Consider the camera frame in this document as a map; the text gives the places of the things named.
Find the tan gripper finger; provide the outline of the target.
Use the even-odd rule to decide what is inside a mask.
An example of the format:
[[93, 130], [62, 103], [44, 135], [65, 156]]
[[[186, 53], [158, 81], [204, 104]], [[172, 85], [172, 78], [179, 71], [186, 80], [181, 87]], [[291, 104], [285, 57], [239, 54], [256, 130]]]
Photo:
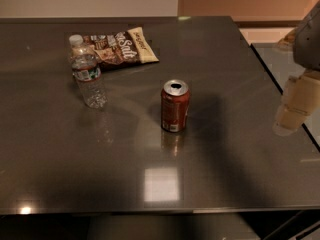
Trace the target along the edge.
[[273, 131], [279, 136], [291, 135], [319, 107], [320, 72], [306, 69], [299, 77], [290, 76], [275, 115]]

